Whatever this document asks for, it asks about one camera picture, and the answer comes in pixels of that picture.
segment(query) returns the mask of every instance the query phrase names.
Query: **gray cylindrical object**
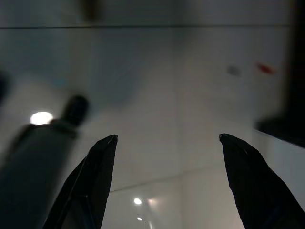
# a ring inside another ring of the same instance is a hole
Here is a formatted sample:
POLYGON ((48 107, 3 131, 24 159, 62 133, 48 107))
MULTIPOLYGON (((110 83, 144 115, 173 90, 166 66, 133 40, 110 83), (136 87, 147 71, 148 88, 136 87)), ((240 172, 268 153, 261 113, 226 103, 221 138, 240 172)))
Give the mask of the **gray cylindrical object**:
POLYGON ((76 136, 75 126, 56 120, 31 130, 15 148, 0 173, 1 228, 42 228, 76 136))

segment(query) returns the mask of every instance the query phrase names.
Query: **red mark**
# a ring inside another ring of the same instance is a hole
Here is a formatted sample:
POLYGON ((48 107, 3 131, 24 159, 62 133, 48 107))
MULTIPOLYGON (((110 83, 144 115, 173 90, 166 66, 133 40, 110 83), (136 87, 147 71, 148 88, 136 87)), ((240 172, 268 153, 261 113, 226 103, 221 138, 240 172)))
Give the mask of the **red mark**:
POLYGON ((275 74, 275 69, 272 67, 263 64, 263 63, 257 63, 256 66, 259 68, 259 70, 265 74, 273 75, 275 74))

